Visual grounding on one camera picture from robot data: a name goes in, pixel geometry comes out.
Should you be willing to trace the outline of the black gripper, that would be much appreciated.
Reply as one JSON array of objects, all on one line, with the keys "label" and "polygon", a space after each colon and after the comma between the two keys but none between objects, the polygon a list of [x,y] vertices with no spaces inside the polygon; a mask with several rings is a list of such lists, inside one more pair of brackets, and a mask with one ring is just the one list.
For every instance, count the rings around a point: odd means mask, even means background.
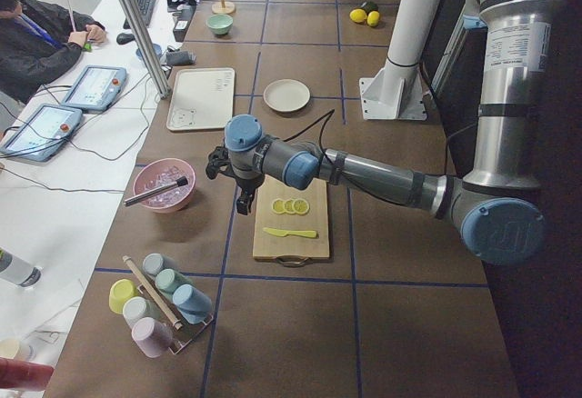
[{"label": "black gripper", "polygon": [[208,155],[206,165],[207,178],[215,180],[219,174],[234,179],[236,185],[241,189],[243,198],[253,198],[256,190],[264,182],[264,176],[254,171],[250,171],[249,174],[237,174],[225,146],[217,146]]}]

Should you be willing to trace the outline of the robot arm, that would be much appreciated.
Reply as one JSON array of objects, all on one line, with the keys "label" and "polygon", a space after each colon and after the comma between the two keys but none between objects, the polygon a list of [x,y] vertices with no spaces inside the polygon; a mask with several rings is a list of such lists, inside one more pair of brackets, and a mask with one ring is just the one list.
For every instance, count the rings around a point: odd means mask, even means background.
[{"label": "robot arm", "polygon": [[566,3],[465,0],[458,27],[483,29],[487,41],[472,136],[465,136],[451,114],[444,116],[445,153],[460,176],[424,174],[321,144],[288,143],[267,134],[250,114],[226,124],[223,143],[208,157],[206,175],[236,181],[241,214],[250,212],[267,177],[298,190],[321,179],[448,220],[466,248],[486,263],[522,263],[542,249],[546,237],[531,160],[551,28]]}]

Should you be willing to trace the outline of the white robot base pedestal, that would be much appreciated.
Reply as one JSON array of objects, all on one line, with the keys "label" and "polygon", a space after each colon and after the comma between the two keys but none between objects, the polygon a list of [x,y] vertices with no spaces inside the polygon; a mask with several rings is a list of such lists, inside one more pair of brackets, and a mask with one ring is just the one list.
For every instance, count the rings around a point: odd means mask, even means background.
[{"label": "white robot base pedestal", "polygon": [[439,3],[400,1],[384,66],[359,80],[364,119],[426,120],[419,64]]}]

